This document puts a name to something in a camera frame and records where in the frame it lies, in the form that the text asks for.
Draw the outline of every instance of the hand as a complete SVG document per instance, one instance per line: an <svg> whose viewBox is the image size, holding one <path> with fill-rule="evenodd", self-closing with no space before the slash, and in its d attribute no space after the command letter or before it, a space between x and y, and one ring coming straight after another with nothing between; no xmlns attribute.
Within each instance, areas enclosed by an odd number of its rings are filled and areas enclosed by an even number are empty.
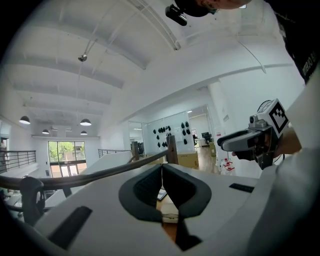
<svg viewBox="0 0 320 256"><path fill-rule="evenodd" d="M264 138L264 144L269 147L270 145L270 135L266 134ZM279 144L274 151L274 158L277 158L278 156L282 154L294 154L301 150L301 144L299 142L299 139L296 135L295 130L291 127L288 128L282 135L282 138L279 141Z"/></svg>

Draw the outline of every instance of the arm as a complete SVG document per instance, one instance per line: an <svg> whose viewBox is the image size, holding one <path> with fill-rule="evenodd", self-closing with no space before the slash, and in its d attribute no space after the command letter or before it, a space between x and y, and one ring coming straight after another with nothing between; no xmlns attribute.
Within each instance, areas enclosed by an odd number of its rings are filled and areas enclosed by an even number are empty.
<svg viewBox="0 0 320 256"><path fill-rule="evenodd" d="M278 157L282 154L294 154L301 150L301 144L295 133L295 130L291 127L283 133L280 139L279 145L275 150L274 157Z"/></svg>

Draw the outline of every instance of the white ceiling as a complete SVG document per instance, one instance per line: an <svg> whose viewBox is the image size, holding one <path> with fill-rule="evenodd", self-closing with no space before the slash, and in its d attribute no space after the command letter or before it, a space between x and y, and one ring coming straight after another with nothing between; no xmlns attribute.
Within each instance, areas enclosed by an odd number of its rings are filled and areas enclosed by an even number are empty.
<svg viewBox="0 0 320 256"><path fill-rule="evenodd" d="M274 31L274 17L262 0L246 9L188 16L185 27L165 16L171 3L45 1L17 34L3 71L40 123L76 125L86 117L99 125L113 96L158 56L204 40ZM85 52L87 60L80 62L78 56Z"/></svg>

